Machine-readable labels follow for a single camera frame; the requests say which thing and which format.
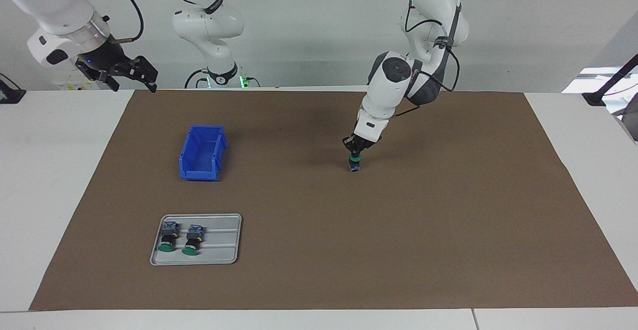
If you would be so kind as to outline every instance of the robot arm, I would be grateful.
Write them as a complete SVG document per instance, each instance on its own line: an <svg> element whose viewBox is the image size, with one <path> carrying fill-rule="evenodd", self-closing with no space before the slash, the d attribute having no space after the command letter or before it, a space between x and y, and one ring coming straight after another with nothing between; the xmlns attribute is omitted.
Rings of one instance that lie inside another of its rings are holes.
<svg viewBox="0 0 638 330"><path fill-rule="evenodd" d="M126 57L111 35L107 18L101 17L88 0L12 0L33 16L40 30L29 42L29 50L45 66L78 57L76 66L87 78L100 80L117 91L113 76L138 80L151 90L157 86L157 70L142 56Z"/></svg>
<svg viewBox="0 0 638 330"><path fill-rule="evenodd" d="M360 169L360 153L381 139L381 132L403 98L417 107L437 98L450 49L464 42L469 34L468 23L461 14L461 0L410 0L403 21L410 57L387 52L376 59L355 130L343 139L350 151L350 171Z"/></svg>
<svg viewBox="0 0 638 330"><path fill-rule="evenodd" d="M220 87L240 87L237 64L230 47L222 39L241 35L244 21L224 0L190 0L194 7L175 12L175 32L191 42L206 60L206 72Z"/></svg>

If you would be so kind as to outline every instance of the brown mat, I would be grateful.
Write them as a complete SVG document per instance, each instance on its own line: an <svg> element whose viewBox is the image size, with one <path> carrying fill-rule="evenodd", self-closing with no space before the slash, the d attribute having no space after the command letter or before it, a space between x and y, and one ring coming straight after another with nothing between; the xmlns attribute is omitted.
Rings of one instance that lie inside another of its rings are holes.
<svg viewBox="0 0 638 330"><path fill-rule="evenodd" d="M522 94L442 94L352 174L361 98L135 92L30 309L638 306ZM226 126L220 182L179 178L191 124ZM150 265L164 214L207 212L244 217L235 264Z"/></svg>

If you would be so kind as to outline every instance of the white table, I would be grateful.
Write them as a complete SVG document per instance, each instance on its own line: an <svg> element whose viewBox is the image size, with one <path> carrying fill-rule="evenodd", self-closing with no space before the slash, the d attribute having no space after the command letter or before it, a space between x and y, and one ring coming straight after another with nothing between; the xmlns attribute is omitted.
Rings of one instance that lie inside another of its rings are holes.
<svg viewBox="0 0 638 330"><path fill-rule="evenodd" d="M0 329L73 329L86 324L94 329L185 324L221 329L638 329L638 308L26 312L131 95L30 92L18 105L0 106L0 214L5 225L0 232ZM604 108L588 107L579 95L527 98L638 286L638 148Z"/></svg>

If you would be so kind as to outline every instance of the green lid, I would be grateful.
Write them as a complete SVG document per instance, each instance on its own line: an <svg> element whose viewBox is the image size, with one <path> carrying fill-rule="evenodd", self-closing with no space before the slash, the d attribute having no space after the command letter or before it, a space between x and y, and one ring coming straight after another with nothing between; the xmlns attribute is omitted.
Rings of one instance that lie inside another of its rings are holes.
<svg viewBox="0 0 638 330"><path fill-rule="evenodd" d="M195 250L195 248L191 248L189 246L182 249L182 253L184 253L185 255L190 255L190 256L197 255L197 251Z"/></svg>
<svg viewBox="0 0 638 330"><path fill-rule="evenodd" d="M160 244L158 246L158 250L159 251L164 251L166 253L170 253L171 251L173 251L173 246L171 244L166 244L166 243Z"/></svg>

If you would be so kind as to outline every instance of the black circular cap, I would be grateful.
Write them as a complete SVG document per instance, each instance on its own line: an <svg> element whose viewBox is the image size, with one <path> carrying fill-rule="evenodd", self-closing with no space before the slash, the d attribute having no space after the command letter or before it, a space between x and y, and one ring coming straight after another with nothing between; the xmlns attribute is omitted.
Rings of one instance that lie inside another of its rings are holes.
<svg viewBox="0 0 638 330"><path fill-rule="evenodd" d="M391 82L398 83L410 78L412 68L405 60L390 57L383 62L383 73L385 73L385 78Z"/></svg>

